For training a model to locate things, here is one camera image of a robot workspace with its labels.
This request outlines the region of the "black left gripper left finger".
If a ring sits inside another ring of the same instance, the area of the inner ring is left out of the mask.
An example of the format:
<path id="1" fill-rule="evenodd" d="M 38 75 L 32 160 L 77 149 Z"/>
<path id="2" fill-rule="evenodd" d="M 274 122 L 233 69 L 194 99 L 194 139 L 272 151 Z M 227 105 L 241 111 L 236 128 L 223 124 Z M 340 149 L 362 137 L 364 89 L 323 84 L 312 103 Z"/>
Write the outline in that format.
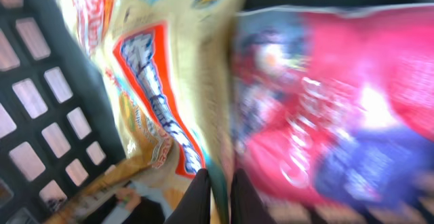
<path id="1" fill-rule="evenodd" d="M 210 207 L 211 181 L 208 171 L 201 169 L 165 224 L 210 224 Z"/>

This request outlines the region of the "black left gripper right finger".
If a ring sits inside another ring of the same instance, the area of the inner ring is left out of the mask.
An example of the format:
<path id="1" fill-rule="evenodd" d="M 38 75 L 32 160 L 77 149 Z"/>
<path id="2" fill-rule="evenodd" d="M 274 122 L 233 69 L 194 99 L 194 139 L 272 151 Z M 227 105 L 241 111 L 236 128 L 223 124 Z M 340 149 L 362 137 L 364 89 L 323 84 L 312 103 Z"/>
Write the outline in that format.
<path id="1" fill-rule="evenodd" d="M 244 169 L 237 169 L 231 183 L 231 224 L 275 224 Z"/>

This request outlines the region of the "red Carefree liner pack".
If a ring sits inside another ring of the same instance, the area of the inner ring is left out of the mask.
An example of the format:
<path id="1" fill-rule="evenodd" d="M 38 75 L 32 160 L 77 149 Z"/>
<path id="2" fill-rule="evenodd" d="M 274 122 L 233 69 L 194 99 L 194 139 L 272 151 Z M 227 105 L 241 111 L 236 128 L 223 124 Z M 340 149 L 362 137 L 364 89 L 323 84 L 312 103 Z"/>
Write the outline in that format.
<path id="1" fill-rule="evenodd" d="M 433 6 L 236 15 L 233 140 L 268 206 L 331 221 L 422 221 L 433 171 Z"/>

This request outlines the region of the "yellow wet wipes packet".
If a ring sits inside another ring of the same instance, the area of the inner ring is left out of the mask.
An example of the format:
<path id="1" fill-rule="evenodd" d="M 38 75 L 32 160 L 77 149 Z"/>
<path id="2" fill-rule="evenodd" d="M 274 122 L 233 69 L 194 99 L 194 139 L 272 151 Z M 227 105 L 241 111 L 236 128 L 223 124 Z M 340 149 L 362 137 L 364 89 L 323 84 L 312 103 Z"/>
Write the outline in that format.
<path id="1" fill-rule="evenodd" d="M 125 159 L 83 193 L 84 209 L 116 189 L 167 214 L 209 173 L 206 211 L 229 222 L 229 39 L 244 0 L 55 0 L 99 69 Z"/>

